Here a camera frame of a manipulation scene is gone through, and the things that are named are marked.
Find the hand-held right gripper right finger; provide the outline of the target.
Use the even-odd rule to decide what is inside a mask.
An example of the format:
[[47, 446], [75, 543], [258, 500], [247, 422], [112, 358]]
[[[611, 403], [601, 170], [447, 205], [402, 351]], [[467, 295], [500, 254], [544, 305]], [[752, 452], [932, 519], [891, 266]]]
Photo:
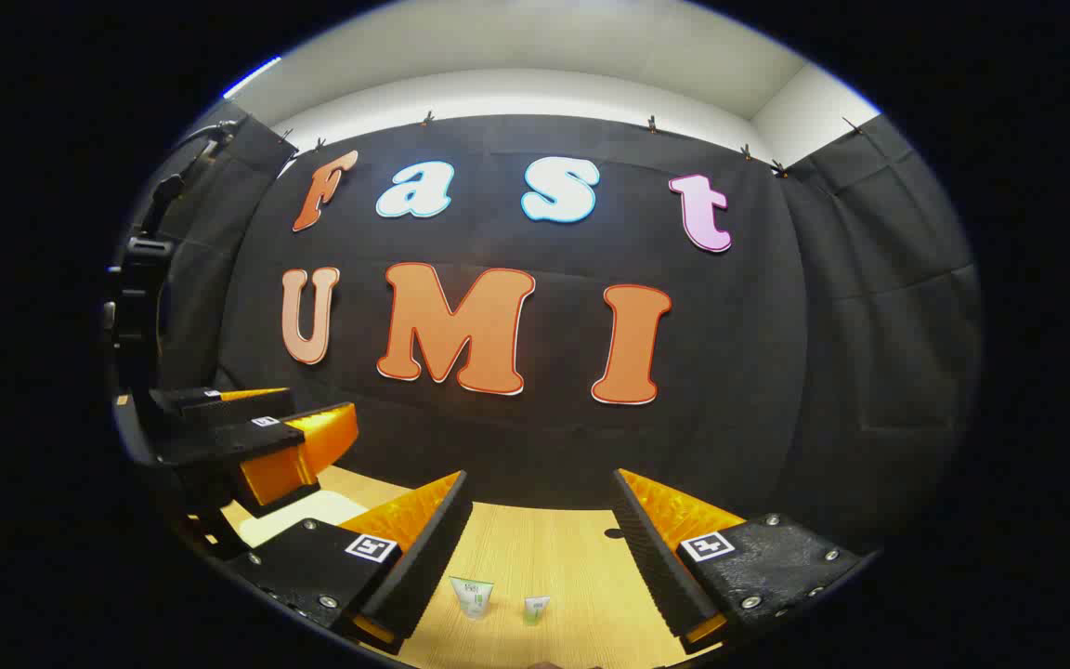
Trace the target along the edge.
[[621, 533], [684, 652], [755, 642], [869, 567], [786, 514], [743, 518], [621, 467], [612, 478]]

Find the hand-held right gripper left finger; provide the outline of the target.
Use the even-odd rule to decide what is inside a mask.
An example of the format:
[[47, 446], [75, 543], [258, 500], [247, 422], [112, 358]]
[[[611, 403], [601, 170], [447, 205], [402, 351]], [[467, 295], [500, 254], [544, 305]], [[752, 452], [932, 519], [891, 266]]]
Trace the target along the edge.
[[460, 470], [340, 524], [301, 519], [225, 566], [328, 634], [395, 655], [462, 538], [468, 490]]

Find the large white green cream tube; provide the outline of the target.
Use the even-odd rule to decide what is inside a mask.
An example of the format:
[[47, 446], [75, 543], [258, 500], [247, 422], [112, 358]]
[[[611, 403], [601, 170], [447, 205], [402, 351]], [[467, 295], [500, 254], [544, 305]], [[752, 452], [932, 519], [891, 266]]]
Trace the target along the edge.
[[463, 579], [463, 577], [450, 577], [449, 581], [464, 617], [480, 620], [487, 615], [493, 582]]

